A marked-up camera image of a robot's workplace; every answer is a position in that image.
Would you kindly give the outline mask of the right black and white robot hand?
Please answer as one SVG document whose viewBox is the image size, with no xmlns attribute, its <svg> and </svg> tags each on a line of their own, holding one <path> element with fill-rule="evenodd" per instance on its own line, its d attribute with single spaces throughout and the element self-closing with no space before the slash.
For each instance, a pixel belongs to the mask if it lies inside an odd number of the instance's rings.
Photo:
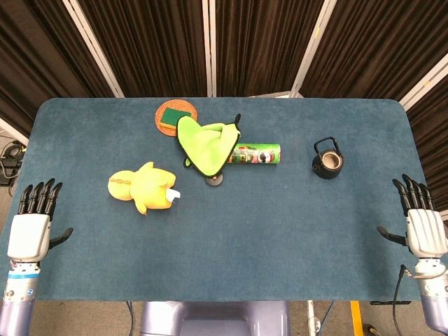
<svg viewBox="0 0 448 336">
<path fill-rule="evenodd" d="M 406 235 L 392 234 L 377 226 L 380 235 L 390 242 L 407 247 L 417 258 L 441 258 L 447 254 L 445 224 L 435 210 L 428 187 L 403 174 L 402 180 L 393 179 L 398 190 L 406 222 Z"/>
</svg>

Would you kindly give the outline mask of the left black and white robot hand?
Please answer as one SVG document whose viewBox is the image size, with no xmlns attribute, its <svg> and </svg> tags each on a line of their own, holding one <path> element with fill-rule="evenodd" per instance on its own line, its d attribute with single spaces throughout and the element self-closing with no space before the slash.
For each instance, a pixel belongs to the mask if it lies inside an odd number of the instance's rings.
<svg viewBox="0 0 448 336">
<path fill-rule="evenodd" d="M 8 241 L 7 256 L 16 263 L 39 263 L 49 250 L 63 244 L 73 234 L 68 227 L 58 237 L 50 236 L 57 197 L 62 183 L 54 178 L 28 185 L 20 196 Z"/>
</svg>

